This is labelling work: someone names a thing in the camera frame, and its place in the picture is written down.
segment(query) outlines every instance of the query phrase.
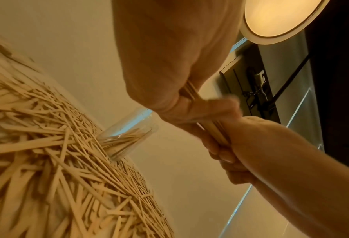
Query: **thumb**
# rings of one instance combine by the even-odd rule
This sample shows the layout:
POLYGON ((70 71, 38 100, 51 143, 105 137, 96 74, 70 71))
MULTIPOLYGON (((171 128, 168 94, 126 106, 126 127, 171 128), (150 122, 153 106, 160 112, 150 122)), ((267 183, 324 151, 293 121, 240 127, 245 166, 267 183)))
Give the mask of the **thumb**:
POLYGON ((194 123, 204 121, 235 121, 242 117, 237 97, 221 99, 188 99, 179 96, 176 104, 162 115, 176 123, 194 123))

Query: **container of wooden sticks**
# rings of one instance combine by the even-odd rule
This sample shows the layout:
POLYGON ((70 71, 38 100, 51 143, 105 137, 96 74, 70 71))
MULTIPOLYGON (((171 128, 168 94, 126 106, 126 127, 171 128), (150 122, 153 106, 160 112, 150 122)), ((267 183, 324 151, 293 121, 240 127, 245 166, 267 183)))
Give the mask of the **container of wooden sticks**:
POLYGON ((138 108, 97 137, 109 158, 119 161, 156 132, 152 110, 138 108))

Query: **round light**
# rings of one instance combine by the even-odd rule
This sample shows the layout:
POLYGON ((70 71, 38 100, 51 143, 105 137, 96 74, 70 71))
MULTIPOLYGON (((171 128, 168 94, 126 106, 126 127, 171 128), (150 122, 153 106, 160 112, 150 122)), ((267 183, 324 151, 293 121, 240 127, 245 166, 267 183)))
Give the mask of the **round light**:
POLYGON ((247 0, 242 34, 257 44, 292 37, 310 24, 329 0, 247 0))

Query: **glass jar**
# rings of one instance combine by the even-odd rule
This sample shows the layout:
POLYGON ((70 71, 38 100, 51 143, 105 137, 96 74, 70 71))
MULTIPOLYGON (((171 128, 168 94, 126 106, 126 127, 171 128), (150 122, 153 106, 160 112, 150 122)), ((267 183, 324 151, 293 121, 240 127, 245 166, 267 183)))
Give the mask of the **glass jar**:
POLYGON ((158 129, 152 110, 138 108, 97 137, 113 161, 121 160, 158 129))

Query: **lamp rim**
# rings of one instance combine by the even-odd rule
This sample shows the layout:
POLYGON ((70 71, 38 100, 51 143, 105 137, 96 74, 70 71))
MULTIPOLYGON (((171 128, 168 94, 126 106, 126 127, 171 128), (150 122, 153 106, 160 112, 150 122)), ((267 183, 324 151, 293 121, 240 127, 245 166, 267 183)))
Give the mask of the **lamp rim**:
POLYGON ((296 35, 300 31, 302 31, 305 27, 307 27, 323 11, 323 9, 326 7, 326 5, 329 3, 329 1, 330 0, 322 0, 318 4, 318 6, 314 9, 314 11, 305 20, 303 20, 299 25, 297 25, 296 27, 292 28, 291 30, 289 30, 285 33, 282 33, 282 34, 276 35, 276 36, 260 36, 260 35, 256 34, 255 32, 253 32, 249 28, 249 26, 246 22, 245 11, 244 11, 244 17, 242 20, 240 31, 244 35, 244 37, 246 37, 249 41, 256 43, 256 44, 260 44, 260 45, 270 45, 270 44, 275 44, 275 43, 284 41, 284 40, 289 39, 290 37, 296 35))

